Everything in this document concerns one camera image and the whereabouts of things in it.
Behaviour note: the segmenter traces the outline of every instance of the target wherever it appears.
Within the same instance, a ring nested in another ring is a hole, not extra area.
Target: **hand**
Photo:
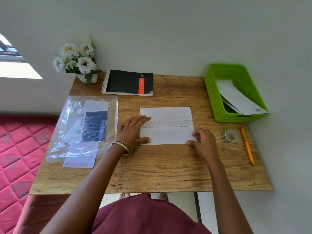
[[[123,124],[118,127],[118,136],[116,140],[126,142],[134,150],[137,145],[143,143],[150,143],[151,139],[148,137],[143,137],[138,139],[136,135],[140,131],[142,125],[149,121],[151,118],[146,116],[135,116],[128,118]]]
[[[199,156],[204,158],[208,163],[218,161],[219,155],[216,147],[216,138],[209,130],[198,129],[192,133],[197,141],[188,140],[187,145],[195,148]]]

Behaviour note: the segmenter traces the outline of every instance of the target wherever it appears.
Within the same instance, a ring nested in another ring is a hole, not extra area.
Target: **transparent plastic packaging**
[[[116,96],[69,96],[60,114],[47,149],[47,162],[63,162],[65,157],[96,158],[116,140],[118,98]]]

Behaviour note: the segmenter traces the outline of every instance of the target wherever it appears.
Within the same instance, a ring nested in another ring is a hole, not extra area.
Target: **wooden tabletop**
[[[70,95],[102,96],[104,75],[96,84],[87,85],[77,77]],[[154,75],[154,94],[117,95],[118,123],[139,115],[141,107],[191,108],[194,128],[209,129],[216,137],[221,161],[235,191],[272,190],[268,175],[246,123],[218,123],[213,117],[202,77]],[[250,165],[239,128],[245,129],[255,166]],[[224,130],[234,130],[234,144],[222,141]],[[43,159],[30,194],[70,194],[91,169],[62,168],[62,163]],[[211,178],[203,159],[185,144],[138,146],[131,156],[123,156],[109,182],[106,193],[195,192],[212,191]]]

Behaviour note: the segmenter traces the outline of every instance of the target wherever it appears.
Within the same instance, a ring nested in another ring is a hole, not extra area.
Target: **person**
[[[146,116],[127,119],[118,127],[117,140],[128,149],[149,143],[148,137],[136,137],[148,120],[150,117]],[[219,158],[215,137],[204,129],[195,130],[192,135],[197,141],[186,144],[197,150],[209,169],[219,233],[253,233]],[[122,194],[121,199],[99,209],[113,171],[125,153],[123,146],[113,144],[41,233],[210,233],[168,202],[165,193],[158,200],[151,199],[149,193]]]

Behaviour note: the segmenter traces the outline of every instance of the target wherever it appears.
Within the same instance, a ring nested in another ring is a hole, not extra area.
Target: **plastic basket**
[[[222,102],[216,79],[232,80],[233,85],[251,101],[267,110],[257,88],[255,87],[246,67],[231,64],[211,64],[205,77],[213,115],[217,122],[252,122],[267,114],[243,115],[236,113]]]

